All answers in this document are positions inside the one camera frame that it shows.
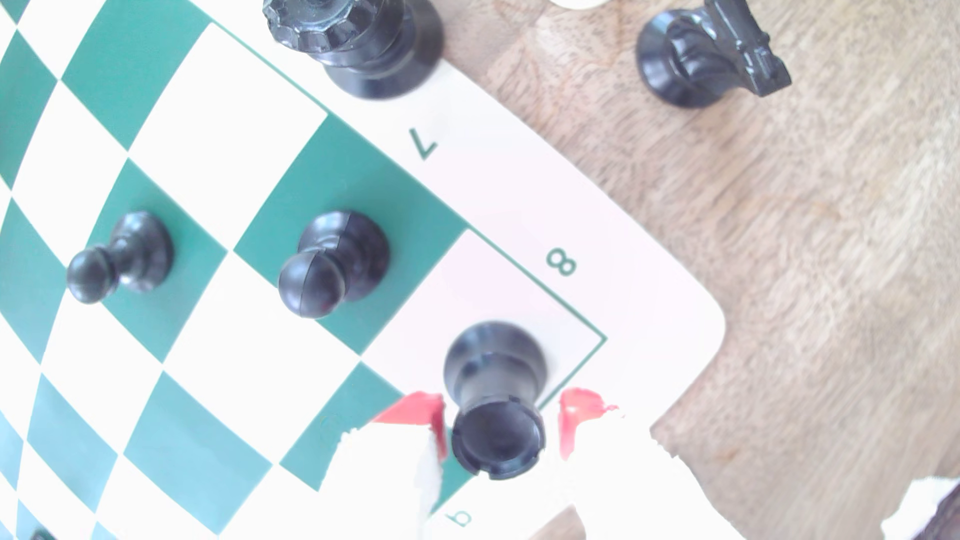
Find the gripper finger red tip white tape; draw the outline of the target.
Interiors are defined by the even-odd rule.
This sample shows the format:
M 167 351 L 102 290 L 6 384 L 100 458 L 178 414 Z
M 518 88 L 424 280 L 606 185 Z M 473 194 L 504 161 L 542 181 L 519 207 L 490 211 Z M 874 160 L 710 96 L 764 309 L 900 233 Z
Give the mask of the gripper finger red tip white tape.
M 742 539 L 636 415 L 571 387 L 560 394 L 558 429 L 587 539 Z
M 318 489 L 319 538 L 425 538 L 449 454 L 445 408 L 414 392 L 342 435 Z

